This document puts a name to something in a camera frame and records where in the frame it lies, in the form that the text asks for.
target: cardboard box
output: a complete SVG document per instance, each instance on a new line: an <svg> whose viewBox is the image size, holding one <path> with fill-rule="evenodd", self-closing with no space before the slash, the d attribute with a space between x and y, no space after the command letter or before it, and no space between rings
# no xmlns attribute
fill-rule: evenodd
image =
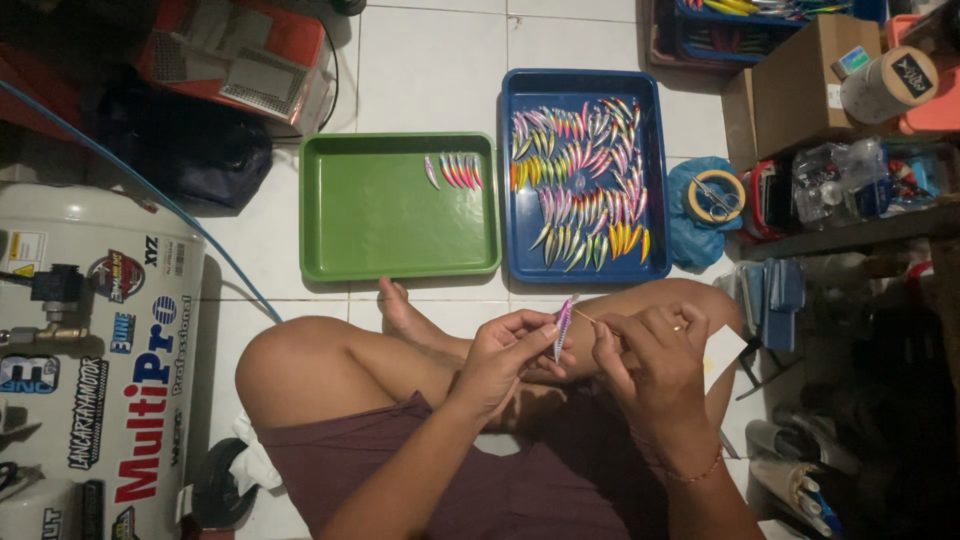
<svg viewBox="0 0 960 540"><path fill-rule="evenodd" d="M756 166L756 125L754 120L753 70L744 69L727 83L720 94L727 131L727 155L736 172Z"/></svg>
<svg viewBox="0 0 960 540"><path fill-rule="evenodd" d="M820 14L754 67L756 152L761 159L876 131L844 112L840 78L830 67L857 45L871 59L880 56L875 22Z"/></svg>

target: maroon shorts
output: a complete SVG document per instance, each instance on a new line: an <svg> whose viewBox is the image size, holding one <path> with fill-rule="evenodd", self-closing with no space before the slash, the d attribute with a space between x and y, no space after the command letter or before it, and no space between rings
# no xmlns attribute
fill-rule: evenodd
<svg viewBox="0 0 960 540"><path fill-rule="evenodd" d="M344 499L430 415L406 403L305 426L257 430L300 516L319 536ZM666 538L666 495L625 425L573 395L511 455L473 447L430 518L446 538Z"/></svg>

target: scissors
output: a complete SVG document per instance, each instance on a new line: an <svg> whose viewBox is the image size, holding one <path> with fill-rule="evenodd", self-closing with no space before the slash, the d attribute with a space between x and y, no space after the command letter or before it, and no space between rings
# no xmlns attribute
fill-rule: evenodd
<svg viewBox="0 0 960 540"><path fill-rule="evenodd" d="M727 221L730 214L743 210L743 201L735 193L724 193L704 184L695 176L691 176L697 187L703 189L704 195L713 203L709 208L710 217L714 221Z"/></svg>

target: compressor tank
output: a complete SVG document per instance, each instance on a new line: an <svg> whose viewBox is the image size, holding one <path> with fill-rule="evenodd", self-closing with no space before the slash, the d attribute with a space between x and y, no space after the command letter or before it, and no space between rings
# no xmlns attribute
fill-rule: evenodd
<svg viewBox="0 0 960 540"><path fill-rule="evenodd" d="M0 461L76 482L84 539L180 538L204 240L117 192L0 183L0 254L22 276L79 266L89 327L76 342L0 343L0 405L31 426L0 429ZM29 286L0 282L0 330L47 321Z"/></svg>

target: foot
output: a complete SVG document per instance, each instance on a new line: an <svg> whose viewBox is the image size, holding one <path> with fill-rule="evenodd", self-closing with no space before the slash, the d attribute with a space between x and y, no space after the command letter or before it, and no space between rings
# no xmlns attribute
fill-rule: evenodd
<svg viewBox="0 0 960 540"><path fill-rule="evenodd" d="M403 285L383 276L377 286L383 293L384 333L415 345L446 352L445 345L450 336L410 305L407 300L410 293Z"/></svg>

